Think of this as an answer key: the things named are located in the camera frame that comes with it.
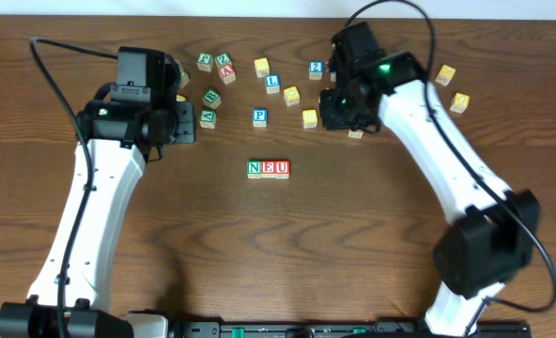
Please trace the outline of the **green B block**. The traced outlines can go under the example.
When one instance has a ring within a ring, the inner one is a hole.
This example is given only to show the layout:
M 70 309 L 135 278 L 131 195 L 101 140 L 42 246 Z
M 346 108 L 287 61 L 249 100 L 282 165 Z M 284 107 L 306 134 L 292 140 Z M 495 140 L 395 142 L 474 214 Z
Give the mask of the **green B block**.
M 205 106 L 213 110 L 217 109 L 222 103 L 221 95 L 213 88 L 209 88 L 203 95 L 202 101 Z

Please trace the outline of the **green N block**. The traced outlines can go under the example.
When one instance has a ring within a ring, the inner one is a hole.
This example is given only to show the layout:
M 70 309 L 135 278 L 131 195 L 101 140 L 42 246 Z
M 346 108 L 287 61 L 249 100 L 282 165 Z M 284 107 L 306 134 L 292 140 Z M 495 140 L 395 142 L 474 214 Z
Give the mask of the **green N block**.
M 261 161 L 247 161 L 247 177 L 262 178 L 261 174 Z

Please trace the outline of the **yellow G block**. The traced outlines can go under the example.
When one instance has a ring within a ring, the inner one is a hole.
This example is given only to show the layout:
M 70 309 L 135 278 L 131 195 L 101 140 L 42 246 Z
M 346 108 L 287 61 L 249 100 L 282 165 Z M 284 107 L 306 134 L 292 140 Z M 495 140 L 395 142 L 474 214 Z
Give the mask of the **yellow G block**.
M 462 114 L 469 106 L 470 97 L 466 94 L 455 93 L 452 98 L 450 110 Z

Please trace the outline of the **blue 2 block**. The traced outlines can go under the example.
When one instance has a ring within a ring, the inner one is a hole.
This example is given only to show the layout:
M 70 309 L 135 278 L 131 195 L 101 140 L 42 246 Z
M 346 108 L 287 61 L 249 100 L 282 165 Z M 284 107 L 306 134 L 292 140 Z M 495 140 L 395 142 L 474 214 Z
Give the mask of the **blue 2 block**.
M 324 63 L 322 61 L 311 61 L 309 63 L 309 79 L 319 81 L 324 73 Z

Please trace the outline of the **yellow S block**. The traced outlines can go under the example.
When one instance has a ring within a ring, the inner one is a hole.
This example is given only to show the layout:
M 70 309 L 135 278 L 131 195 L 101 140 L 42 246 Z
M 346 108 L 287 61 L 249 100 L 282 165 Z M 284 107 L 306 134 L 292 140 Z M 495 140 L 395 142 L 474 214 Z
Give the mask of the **yellow S block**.
M 305 129 L 312 129 L 317 126 L 318 118 L 315 109 L 303 110 L 301 112 L 302 126 Z

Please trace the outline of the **yellow top block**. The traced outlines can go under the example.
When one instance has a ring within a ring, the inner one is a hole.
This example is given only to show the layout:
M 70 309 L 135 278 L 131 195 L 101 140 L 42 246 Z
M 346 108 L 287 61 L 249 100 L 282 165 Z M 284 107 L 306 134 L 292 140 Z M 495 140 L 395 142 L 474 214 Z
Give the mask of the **yellow top block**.
M 263 78 L 270 75 L 270 63 L 267 57 L 257 58 L 254 61 L 254 66 L 257 78 Z

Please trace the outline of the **red I block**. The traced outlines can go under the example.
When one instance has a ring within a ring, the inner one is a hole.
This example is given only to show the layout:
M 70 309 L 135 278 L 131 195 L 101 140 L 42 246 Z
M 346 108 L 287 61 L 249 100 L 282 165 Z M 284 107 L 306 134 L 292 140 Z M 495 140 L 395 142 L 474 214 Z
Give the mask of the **red I block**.
M 361 139 L 363 137 L 363 131 L 360 130 L 349 130 L 347 133 L 349 138 Z

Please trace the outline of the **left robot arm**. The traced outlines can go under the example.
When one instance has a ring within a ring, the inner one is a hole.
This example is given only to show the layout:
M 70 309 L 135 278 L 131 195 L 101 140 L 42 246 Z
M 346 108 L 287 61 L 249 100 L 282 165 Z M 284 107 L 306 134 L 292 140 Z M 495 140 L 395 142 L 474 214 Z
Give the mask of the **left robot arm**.
M 150 152 L 194 141 L 193 105 L 177 99 L 181 65 L 167 53 L 122 47 L 117 76 L 69 115 L 78 145 L 54 243 L 25 302 L 0 309 L 2 337 L 178 337 L 168 315 L 111 315 L 110 280 L 131 195 Z

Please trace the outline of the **yellow block far right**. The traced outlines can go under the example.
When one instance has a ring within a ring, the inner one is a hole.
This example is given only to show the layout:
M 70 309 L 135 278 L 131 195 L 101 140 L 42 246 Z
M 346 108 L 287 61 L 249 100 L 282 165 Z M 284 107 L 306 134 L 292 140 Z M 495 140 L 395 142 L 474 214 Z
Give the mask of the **yellow block far right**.
M 447 86 L 454 78 L 456 74 L 456 69 L 448 66 L 443 65 L 437 74 L 435 82 L 440 85 Z

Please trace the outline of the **red E block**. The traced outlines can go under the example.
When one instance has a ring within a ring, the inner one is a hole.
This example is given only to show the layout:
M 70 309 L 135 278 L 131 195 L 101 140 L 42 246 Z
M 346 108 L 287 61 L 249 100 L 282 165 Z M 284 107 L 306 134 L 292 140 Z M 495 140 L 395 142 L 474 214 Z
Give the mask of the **red E block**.
M 276 178 L 275 161 L 262 161 L 260 173 L 262 178 Z

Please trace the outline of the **green V block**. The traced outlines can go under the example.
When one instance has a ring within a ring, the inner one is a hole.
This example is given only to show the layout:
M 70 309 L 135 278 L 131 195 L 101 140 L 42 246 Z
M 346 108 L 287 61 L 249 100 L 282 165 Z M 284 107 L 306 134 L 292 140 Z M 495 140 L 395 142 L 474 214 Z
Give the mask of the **green V block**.
M 217 115 L 214 110 L 203 109 L 199 116 L 199 124 L 204 129 L 214 129 L 216 127 Z

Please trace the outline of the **red A block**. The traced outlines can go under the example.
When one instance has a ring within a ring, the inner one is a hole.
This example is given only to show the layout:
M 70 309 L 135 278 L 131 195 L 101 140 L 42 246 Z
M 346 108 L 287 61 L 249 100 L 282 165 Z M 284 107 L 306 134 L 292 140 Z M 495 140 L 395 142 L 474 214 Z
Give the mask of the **red A block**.
M 218 68 L 219 76 L 225 85 L 234 82 L 237 78 L 236 72 L 231 64 L 226 64 Z

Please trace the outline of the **red U block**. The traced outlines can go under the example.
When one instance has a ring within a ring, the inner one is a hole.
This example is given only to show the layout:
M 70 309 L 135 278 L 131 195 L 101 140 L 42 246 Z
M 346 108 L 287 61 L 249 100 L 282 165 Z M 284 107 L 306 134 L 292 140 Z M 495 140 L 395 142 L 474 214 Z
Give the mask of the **red U block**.
M 290 177 L 290 161 L 276 161 L 274 174 L 276 178 L 288 179 Z

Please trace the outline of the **yellow block centre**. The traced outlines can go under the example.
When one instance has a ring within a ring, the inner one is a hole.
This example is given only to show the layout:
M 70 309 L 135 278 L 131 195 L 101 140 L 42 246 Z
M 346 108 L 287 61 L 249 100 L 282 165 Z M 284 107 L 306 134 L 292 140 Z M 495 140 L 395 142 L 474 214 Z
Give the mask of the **yellow block centre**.
M 301 101 L 300 91 L 295 85 L 285 88 L 283 97 L 287 106 L 297 105 Z

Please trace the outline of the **blue L block centre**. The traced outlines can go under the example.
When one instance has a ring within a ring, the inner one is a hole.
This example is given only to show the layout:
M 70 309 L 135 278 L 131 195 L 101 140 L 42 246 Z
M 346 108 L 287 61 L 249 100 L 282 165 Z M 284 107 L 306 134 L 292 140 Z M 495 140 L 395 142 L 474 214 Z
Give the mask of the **blue L block centre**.
M 266 92 L 268 94 L 275 94 L 280 92 L 281 82 L 278 74 L 270 74 L 264 78 Z

